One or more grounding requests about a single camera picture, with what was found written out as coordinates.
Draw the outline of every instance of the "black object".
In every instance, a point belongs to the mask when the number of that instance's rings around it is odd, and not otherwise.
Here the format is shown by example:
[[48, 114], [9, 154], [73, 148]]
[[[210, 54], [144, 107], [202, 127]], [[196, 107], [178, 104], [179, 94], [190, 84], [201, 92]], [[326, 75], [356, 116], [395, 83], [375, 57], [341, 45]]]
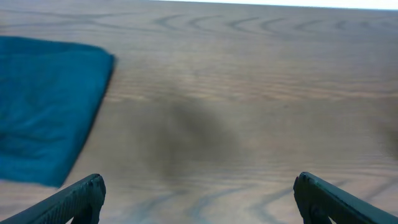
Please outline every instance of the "black object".
[[398, 218], [328, 182], [302, 172], [294, 182], [294, 198], [304, 224], [398, 223]]
[[102, 176], [91, 174], [0, 224], [95, 224], [105, 200]]

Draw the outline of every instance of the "folded cloth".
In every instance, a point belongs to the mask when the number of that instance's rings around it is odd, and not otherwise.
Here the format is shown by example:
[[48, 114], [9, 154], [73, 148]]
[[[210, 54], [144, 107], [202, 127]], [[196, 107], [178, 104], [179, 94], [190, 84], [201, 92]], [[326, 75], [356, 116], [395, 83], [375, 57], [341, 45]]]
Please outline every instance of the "folded cloth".
[[89, 45], [0, 37], [0, 178], [63, 184], [113, 60]]

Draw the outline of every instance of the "wood grain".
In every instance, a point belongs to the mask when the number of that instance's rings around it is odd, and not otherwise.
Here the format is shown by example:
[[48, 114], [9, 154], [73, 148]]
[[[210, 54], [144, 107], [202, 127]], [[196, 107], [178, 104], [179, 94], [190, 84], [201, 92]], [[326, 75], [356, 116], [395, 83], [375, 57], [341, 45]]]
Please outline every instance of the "wood grain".
[[[398, 13], [154, 1], [2, 1], [0, 35], [118, 57], [67, 183], [101, 223], [298, 223], [309, 171], [398, 215]], [[56, 189], [0, 183], [0, 220]]]

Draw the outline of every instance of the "wooden table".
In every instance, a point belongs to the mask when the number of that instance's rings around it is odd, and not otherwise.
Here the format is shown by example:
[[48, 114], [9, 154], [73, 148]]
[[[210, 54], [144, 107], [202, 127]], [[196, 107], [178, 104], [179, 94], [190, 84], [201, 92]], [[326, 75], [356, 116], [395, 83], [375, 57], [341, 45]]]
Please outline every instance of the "wooden table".
[[[66, 183], [101, 223], [300, 223], [305, 170], [398, 215], [398, 12], [5, 0], [0, 35], [117, 56]], [[55, 191], [2, 181], [0, 220]]]

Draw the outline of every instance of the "blue cloth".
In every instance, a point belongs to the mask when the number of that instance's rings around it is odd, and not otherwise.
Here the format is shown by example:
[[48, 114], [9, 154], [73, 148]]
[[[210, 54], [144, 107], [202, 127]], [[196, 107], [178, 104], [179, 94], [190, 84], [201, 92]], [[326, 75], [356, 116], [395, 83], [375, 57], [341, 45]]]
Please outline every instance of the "blue cloth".
[[0, 178], [61, 186], [112, 68], [97, 47], [0, 37]]

